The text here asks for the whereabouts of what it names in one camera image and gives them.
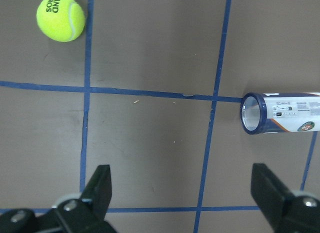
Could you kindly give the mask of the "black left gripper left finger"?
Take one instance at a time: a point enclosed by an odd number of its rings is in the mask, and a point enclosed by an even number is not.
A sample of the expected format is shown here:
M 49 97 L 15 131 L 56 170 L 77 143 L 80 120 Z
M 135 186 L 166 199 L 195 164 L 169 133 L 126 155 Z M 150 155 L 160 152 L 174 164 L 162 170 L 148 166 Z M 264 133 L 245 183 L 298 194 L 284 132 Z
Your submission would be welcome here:
M 52 208 L 74 215 L 92 215 L 99 221 L 103 221 L 111 198 L 111 168 L 108 164 L 98 165 L 78 197 L 74 194 L 64 195 L 56 200 Z

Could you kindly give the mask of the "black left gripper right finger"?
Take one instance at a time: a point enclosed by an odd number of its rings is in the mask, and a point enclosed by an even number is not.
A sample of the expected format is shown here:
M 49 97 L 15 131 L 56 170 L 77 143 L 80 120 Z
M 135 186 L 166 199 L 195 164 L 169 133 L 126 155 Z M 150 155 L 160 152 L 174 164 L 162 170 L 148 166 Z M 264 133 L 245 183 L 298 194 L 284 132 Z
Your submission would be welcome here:
M 264 163 L 254 163 L 250 193 L 275 233 L 318 233 L 320 198 L 290 190 Z

